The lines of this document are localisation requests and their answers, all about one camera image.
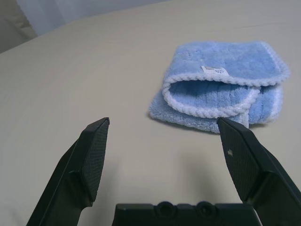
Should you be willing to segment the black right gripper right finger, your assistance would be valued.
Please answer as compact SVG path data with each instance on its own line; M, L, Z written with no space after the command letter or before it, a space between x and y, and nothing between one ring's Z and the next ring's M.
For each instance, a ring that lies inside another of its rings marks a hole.
M243 203L264 226L299 226L301 192L277 158L242 124L219 117L227 168Z

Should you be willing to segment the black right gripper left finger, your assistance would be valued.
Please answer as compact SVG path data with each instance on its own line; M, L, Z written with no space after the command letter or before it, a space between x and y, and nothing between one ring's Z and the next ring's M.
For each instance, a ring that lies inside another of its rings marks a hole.
M97 197L110 120L89 124L59 160L29 221L29 226L76 226Z

